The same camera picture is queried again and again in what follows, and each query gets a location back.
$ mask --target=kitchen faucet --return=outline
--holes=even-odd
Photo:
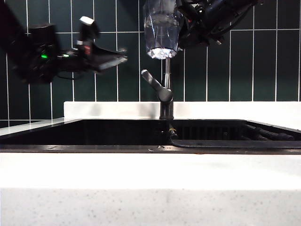
[[[142,77],[154,88],[157,92],[160,103],[160,119],[174,119],[174,95],[171,85],[170,73],[170,58],[166,58],[165,75],[162,78],[161,84],[147,70],[141,71]]]

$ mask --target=black sink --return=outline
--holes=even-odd
[[[300,149],[301,132],[244,120],[81,120],[1,136],[0,144]]]

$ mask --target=white countertop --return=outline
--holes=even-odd
[[[0,154],[1,224],[298,226],[301,156]]]

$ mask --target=black robotic arm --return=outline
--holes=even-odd
[[[222,44],[223,35],[235,27],[247,12],[263,0],[176,0],[185,23],[179,37],[179,47],[209,45],[213,39]]]
[[[25,33],[12,11],[0,1],[0,47],[15,64],[24,82],[49,83],[61,71],[96,73],[127,61],[121,53],[98,48],[99,36],[95,21],[83,16],[79,40],[75,48],[61,50],[55,25],[40,24]]]

